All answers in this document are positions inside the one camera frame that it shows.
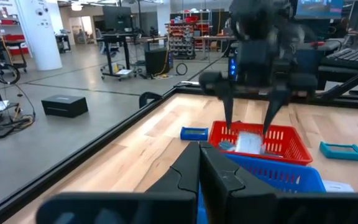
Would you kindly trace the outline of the blue plastic basket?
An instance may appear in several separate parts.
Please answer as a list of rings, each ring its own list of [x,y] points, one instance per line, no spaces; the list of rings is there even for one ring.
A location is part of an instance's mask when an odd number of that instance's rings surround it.
[[[200,179],[208,224],[276,224],[280,194],[326,191],[314,168],[213,149],[201,154]]]

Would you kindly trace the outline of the white round pillar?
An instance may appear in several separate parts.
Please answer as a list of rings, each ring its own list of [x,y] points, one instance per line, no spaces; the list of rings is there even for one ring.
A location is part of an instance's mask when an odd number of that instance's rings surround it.
[[[29,52],[39,71],[62,68],[46,0],[14,0]]]

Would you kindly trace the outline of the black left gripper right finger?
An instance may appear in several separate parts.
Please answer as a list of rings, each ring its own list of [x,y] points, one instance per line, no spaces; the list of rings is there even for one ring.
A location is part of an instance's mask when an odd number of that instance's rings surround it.
[[[358,224],[358,193],[327,192],[314,168],[200,151],[211,224]]]

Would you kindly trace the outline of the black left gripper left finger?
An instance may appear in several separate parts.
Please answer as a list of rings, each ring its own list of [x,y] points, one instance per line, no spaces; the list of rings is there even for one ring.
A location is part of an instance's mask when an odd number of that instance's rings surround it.
[[[200,145],[190,142],[149,189],[64,192],[37,210],[36,224],[196,224]]]

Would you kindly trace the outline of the black rectangular box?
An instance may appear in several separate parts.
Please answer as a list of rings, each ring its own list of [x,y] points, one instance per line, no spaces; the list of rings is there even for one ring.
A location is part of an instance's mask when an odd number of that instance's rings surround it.
[[[75,118],[88,112],[84,96],[53,95],[41,100],[46,115]]]

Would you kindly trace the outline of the red plastic basket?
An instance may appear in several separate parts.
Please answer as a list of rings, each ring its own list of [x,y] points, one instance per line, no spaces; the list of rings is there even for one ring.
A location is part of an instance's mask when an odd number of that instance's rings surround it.
[[[222,141],[235,144],[241,131],[262,134],[262,130],[262,124],[233,122],[231,129],[227,129],[225,121],[214,121],[208,142],[214,147],[218,147]],[[243,152],[233,152],[233,154],[301,166],[306,166],[313,161],[296,129],[291,126],[271,125],[263,137],[263,144],[265,154],[258,155]]]

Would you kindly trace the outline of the black cabinet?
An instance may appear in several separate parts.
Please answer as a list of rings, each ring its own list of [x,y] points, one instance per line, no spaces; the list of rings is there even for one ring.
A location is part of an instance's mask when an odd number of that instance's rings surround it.
[[[148,75],[161,75],[173,68],[172,54],[167,48],[145,52],[145,69]]]

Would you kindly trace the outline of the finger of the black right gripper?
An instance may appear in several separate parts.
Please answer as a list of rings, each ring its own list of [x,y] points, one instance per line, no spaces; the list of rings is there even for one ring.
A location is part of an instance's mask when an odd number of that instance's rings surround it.
[[[270,94],[269,104],[264,119],[262,134],[265,135],[269,129],[274,117],[280,108],[288,101],[290,90],[288,88],[274,88]]]
[[[230,129],[232,125],[232,114],[233,114],[233,106],[234,106],[233,91],[230,88],[220,89],[219,97],[222,100],[224,106],[226,127],[227,129]]]

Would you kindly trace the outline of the black frame clamp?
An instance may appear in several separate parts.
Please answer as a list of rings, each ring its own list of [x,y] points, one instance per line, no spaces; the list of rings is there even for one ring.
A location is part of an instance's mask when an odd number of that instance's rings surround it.
[[[154,104],[155,102],[159,102],[162,99],[163,95],[151,91],[146,91],[139,96],[139,108],[141,109],[145,106],[148,106],[149,104]]]

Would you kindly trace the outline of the teal USB charger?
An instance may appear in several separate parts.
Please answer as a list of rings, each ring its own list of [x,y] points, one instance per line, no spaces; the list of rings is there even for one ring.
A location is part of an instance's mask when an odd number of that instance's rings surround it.
[[[235,151],[236,150],[236,145],[229,142],[229,141],[221,141],[219,144],[219,149],[222,151]]]

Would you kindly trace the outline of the teal digital timer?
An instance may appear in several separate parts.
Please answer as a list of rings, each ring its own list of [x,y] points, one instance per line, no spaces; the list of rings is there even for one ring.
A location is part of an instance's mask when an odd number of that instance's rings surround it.
[[[356,144],[329,144],[320,142],[319,150],[328,159],[358,161],[358,146]]]

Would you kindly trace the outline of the dark grey desk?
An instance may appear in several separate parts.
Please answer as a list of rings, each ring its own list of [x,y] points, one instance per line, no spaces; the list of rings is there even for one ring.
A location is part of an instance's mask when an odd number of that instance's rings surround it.
[[[345,83],[353,78],[356,79],[358,86],[358,70],[321,65],[321,60],[325,56],[343,49],[350,48],[342,47],[337,39],[329,39],[317,49],[311,47],[310,43],[300,44],[296,54],[298,71],[315,76],[318,81],[318,90],[325,89],[327,82]]]

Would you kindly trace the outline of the backlit black keyboard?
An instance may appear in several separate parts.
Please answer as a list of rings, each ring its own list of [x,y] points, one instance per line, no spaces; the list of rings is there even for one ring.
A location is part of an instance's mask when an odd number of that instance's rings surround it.
[[[321,60],[321,65],[358,70],[358,50],[343,49],[332,53]]]

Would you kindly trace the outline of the blue digital timer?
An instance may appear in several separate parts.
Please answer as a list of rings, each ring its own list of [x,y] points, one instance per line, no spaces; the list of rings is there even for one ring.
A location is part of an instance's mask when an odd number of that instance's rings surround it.
[[[180,139],[186,141],[207,141],[208,130],[208,128],[182,127],[180,131]]]

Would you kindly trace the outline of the white USB charger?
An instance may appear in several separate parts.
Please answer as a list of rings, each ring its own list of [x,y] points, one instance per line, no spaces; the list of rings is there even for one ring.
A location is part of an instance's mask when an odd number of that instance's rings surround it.
[[[352,186],[347,183],[335,182],[331,180],[323,180],[323,185],[327,192],[340,192],[340,193],[354,192]]]
[[[240,132],[234,151],[248,154],[263,154],[265,152],[265,146],[262,136],[255,133]]]

